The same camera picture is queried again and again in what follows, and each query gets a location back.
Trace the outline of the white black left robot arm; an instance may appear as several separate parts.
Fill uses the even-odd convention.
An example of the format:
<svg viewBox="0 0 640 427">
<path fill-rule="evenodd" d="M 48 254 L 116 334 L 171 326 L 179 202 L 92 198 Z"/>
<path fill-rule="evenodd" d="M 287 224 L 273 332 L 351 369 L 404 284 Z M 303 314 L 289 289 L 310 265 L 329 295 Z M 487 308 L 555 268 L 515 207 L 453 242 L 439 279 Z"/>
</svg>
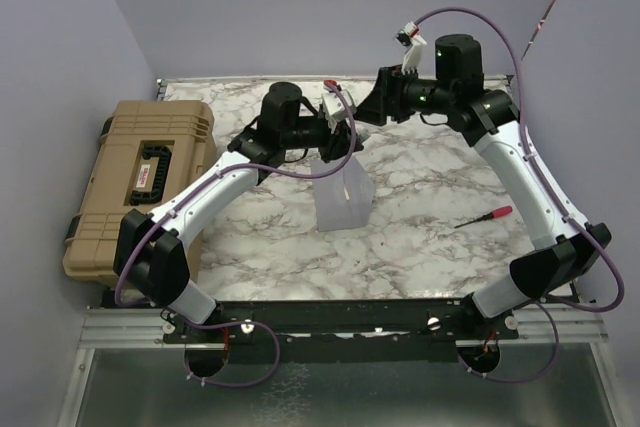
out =
<svg viewBox="0 0 640 427">
<path fill-rule="evenodd" d="M 263 97 L 259 114 L 228 144 L 214 165 L 171 200 L 144 214 L 131 210 L 121 220 L 114 271 L 114 300 L 125 286 L 144 300 L 186 319 L 186 329 L 206 342 L 220 332 L 218 303 L 192 279 L 186 253 L 213 218 L 236 198 L 269 175 L 284 175 L 289 150 L 315 149 L 322 161 L 336 161 L 331 174 L 342 170 L 361 150 L 351 95 L 332 80 L 324 83 L 319 107 L 303 116 L 310 104 L 300 87 L 276 82 Z"/>
</svg>

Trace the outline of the green white glue stick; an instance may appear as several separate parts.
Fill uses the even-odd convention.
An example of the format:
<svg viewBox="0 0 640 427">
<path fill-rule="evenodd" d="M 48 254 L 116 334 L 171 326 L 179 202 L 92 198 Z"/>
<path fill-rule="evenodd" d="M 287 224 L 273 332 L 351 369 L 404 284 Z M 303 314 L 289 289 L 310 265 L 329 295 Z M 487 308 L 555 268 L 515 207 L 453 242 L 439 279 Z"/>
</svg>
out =
<svg viewBox="0 0 640 427">
<path fill-rule="evenodd" d="M 357 133 L 357 141 L 360 144 L 364 144 L 371 137 L 371 132 L 368 129 L 359 130 Z"/>
</svg>

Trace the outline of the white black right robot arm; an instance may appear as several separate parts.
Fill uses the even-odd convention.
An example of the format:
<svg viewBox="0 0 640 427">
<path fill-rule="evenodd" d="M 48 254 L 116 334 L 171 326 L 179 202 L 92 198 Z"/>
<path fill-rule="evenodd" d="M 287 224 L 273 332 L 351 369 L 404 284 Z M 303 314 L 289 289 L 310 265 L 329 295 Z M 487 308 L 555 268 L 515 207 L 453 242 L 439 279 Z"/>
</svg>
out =
<svg viewBox="0 0 640 427">
<path fill-rule="evenodd" d="M 533 245 L 514 259 L 509 271 L 473 292 L 470 307 L 459 314 L 461 330 L 481 338 L 497 316 L 538 300 L 589 271 L 612 240 L 609 228 L 591 223 L 572 203 L 545 163 L 535 158 L 530 142 L 520 137 L 520 113 L 509 94 L 484 86 L 481 45 L 467 34 L 435 42 L 436 77 L 417 73 L 425 40 L 400 32 L 406 51 L 401 64 L 382 67 L 356 117 L 383 126 L 402 123 L 414 114 L 440 114 L 492 168 L 519 211 Z"/>
</svg>

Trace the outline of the grey paper envelope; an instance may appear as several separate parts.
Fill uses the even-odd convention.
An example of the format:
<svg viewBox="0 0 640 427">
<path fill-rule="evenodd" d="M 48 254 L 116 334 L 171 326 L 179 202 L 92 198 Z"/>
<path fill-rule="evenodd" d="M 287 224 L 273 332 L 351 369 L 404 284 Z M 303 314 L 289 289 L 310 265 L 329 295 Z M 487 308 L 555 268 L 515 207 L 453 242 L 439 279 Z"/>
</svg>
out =
<svg viewBox="0 0 640 427">
<path fill-rule="evenodd" d="M 315 179 L 312 185 L 320 232 L 368 225 L 375 185 L 355 156 L 339 172 Z"/>
</svg>

